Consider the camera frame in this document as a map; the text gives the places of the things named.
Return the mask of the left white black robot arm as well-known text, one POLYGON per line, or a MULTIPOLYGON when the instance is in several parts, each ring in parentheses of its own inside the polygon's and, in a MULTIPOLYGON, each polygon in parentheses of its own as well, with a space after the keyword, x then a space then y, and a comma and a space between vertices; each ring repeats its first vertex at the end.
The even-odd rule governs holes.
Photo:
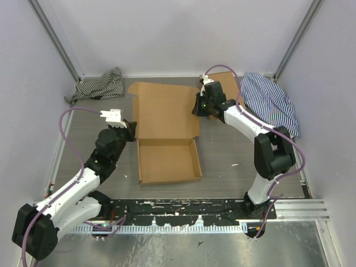
POLYGON ((137 123, 123 121, 124 127, 108 126, 98 134, 95 149, 80 170, 53 195, 18 211, 12 241, 40 261, 54 251, 59 240, 77 225, 96 217, 111 216, 111 199, 97 191, 113 173, 127 144, 135 141, 137 123))

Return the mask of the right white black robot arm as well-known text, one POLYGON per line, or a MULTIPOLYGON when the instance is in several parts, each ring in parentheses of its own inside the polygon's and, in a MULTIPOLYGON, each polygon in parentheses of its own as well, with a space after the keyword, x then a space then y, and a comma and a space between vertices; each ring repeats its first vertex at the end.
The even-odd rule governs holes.
POLYGON ((207 97, 198 92, 192 114, 199 117, 212 115, 236 128, 254 143, 254 167, 257 174, 253 185, 244 195, 243 211, 248 218, 258 219, 268 205, 272 186, 295 165, 288 129, 263 123, 235 100, 227 100, 224 93, 217 97, 207 97))

